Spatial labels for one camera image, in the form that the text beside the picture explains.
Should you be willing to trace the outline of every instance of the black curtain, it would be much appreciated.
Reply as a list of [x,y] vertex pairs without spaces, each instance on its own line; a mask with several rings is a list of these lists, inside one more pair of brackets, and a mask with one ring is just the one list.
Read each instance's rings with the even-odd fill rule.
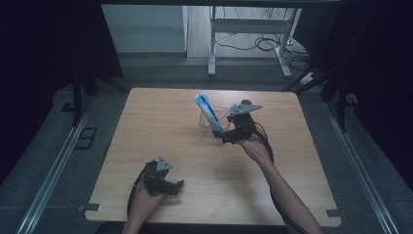
[[7,176],[48,115],[55,92],[82,78],[122,77],[96,1],[0,1],[1,175]]
[[351,59],[355,112],[413,189],[413,7],[388,1]]

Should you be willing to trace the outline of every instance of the hand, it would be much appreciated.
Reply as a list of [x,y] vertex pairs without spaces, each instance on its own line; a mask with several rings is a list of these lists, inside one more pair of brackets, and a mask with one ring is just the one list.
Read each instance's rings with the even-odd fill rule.
[[130,216],[122,233],[137,233],[143,222],[156,211],[165,196],[163,193],[151,196],[146,185],[141,181],[136,187]]
[[246,155],[257,164],[260,165],[261,163],[266,163],[268,161],[271,162],[267,148],[262,142],[262,139],[256,134],[252,135],[248,140],[239,140],[236,144],[239,144],[244,149]]

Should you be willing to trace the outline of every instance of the gray floor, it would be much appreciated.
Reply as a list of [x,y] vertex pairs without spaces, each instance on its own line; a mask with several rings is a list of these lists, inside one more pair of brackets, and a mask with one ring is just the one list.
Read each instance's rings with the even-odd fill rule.
[[[207,76],[206,59],[121,57],[125,86],[280,91],[290,80],[282,77],[274,59],[219,59],[217,75]],[[300,71],[293,70],[294,76]],[[101,222],[88,221],[83,206],[88,204],[105,151],[113,137],[127,94],[97,79],[99,94],[85,127],[97,128],[89,150],[74,149],[47,203],[34,233],[94,233]],[[344,147],[336,135],[323,102],[322,86],[299,96],[321,163],[331,187],[342,225],[324,228],[325,233],[384,233]],[[72,100],[71,87],[56,93],[55,104],[42,129],[10,176],[0,187],[0,229],[14,233],[36,191],[51,168],[69,134],[72,114],[60,112]],[[351,108],[346,124],[361,161],[394,219],[399,233],[413,233],[413,195],[386,156],[365,132]],[[158,233],[165,229],[154,228]],[[205,233],[195,229],[188,233]],[[258,227],[252,233],[267,233]]]

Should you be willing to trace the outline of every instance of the table leg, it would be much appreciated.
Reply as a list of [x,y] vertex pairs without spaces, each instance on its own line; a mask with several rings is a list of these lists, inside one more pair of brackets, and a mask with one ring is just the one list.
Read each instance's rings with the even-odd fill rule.
[[288,42],[289,34],[291,33],[292,26],[294,25],[295,16],[297,15],[297,9],[294,9],[291,16],[288,19],[288,24],[286,27],[286,32],[282,38],[282,43],[279,48],[276,48],[277,58],[279,59],[280,66],[282,67],[282,73],[286,79],[291,78],[291,71],[289,70],[288,64],[284,58],[285,46]]
[[210,77],[215,76],[215,16],[216,7],[212,7],[212,16],[210,19],[210,45],[209,45],[209,57],[207,65],[207,75]]

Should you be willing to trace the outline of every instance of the metal frame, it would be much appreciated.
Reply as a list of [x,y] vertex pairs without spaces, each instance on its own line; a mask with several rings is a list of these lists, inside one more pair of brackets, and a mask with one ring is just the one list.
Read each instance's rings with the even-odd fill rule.
[[208,76],[215,76],[215,33],[229,32],[229,33],[266,33],[266,34],[284,34],[281,45],[276,48],[277,58],[280,66],[282,67],[282,73],[285,78],[291,78],[291,71],[288,64],[285,62],[283,56],[285,46],[287,44],[289,35],[294,25],[295,16],[297,15],[297,9],[293,9],[293,12],[288,20],[284,19],[217,19],[216,18],[216,6],[212,7],[212,14],[210,19],[210,45],[208,56]]

